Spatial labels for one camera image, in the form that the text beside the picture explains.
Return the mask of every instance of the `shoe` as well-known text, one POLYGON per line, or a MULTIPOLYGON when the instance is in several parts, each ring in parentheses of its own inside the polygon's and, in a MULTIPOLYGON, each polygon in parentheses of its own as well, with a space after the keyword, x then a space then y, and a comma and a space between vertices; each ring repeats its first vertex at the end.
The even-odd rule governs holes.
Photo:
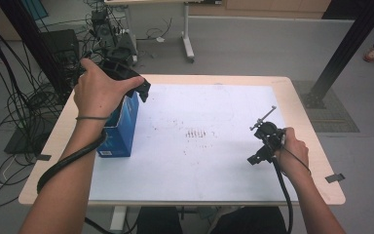
POLYGON ((363 60, 371 62, 374 60, 374 48, 371 47, 364 55, 363 60))

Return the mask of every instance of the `hand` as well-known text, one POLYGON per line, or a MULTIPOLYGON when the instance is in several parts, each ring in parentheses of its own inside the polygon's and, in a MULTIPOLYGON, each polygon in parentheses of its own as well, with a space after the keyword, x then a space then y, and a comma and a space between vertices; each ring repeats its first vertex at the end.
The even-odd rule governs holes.
POLYGON ((296 138, 294 129, 286 128, 284 148, 276 151, 275 154, 278 157, 281 170, 287 175, 292 183, 297 182, 306 176, 310 177, 308 169, 303 166, 303 164, 305 164, 306 167, 309 167, 308 153, 309 148, 306 147, 304 141, 296 138))
POLYGON ((87 58, 81 59, 81 64, 87 71, 74 88, 78 116, 108 117, 124 94, 144 81, 141 76, 124 81, 113 80, 87 58))

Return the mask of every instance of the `tape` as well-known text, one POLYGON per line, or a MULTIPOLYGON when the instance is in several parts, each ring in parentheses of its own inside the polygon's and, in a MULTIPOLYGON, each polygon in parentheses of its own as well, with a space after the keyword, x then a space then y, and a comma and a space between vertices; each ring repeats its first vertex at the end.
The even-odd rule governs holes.
POLYGON ((36 160, 42 160, 42 161, 50 161, 51 155, 47 154, 40 154, 38 157, 36 157, 36 160))
POLYGON ((334 181, 341 181, 341 180, 344 180, 345 179, 345 176, 342 175, 342 174, 335 174, 335 175, 330 175, 328 177, 326 177, 326 180, 328 183, 331 183, 331 182, 334 182, 334 181))

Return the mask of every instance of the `box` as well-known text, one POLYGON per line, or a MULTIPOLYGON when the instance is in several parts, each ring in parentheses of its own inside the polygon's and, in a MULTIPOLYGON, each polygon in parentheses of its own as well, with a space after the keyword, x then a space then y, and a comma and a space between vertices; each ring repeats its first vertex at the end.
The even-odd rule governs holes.
POLYGON ((134 137, 136 115, 138 113, 138 96, 125 96, 120 106, 112 112, 104 130, 108 134, 105 142, 98 147, 99 157, 130 157, 134 137))

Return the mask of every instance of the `electronic equipment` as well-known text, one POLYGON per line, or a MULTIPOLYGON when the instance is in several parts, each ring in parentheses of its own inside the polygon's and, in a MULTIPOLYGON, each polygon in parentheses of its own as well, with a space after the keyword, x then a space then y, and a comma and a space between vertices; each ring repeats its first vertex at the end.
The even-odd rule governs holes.
POLYGON ((287 233, 291 233, 293 228, 293 207, 291 205, 290 196, 287 192, 286 186, 283 181, 281 166, 279 165, 278 158, 275 155, 277 150, 281 150, 284 147, 284 137, 285 130, 278 129, 276 125, 272 122, 263 122, 274 110, 275 106, 272 106, 272 109, 261 119, 258 119, 256 124, 253 127, 250 127, 250 130, 253 131, 257 128, 255 137, 263 141, 263 146, 257 150, 257 153, 249 157, 247 161, 251 164, 259 164, 260 162, 266 160, 269 163, 273 163, 276 174, 278 175, 279 183, 283 195, 286 199, 288 212, 289 212, 289 223, 287 227, 287 233))
MULTIPOLYGON (((122 64, 119 60, 104 59, 99 67, 114 80, 127 80, 135 76, 140 76, 137 72, 132 70, 130 67, 122 64)), ((132 97, 134 91, 138 92, 142 102, 145 102, 148 98, 148 91, 150 90, 151 84, 144 78, 144 83, 140 86, 132 89, 126 93, 128 97, 132 97)))
POLYGON ((79 60, 79 43, 73 29, 41 32, 40 35, 59 64, 65 66, 79 60))
POLYGON ((251 165, 259 164, 264 160, 272 163, 272 157, 275 155, 275 151, 281 149, 281 145, 283 144, 282 140, 284 139, 284 130, 278 129, 274 123, 263 122, 275 109, 276 107, 272 106, 272 110, 263 116, 263 118, 258 119, 253 127, 250 127, 251 131, 257 128, 254 136, 261 139, 264 144, 256 154, 247 159, 251 165))
POLYGON ((107 9, 92 11, 91 21, 94 36, 99 38, 100 46, 104 49, 115 48, 117 46, 117 36, 115 28, 111 26, 108 19, 107 9))

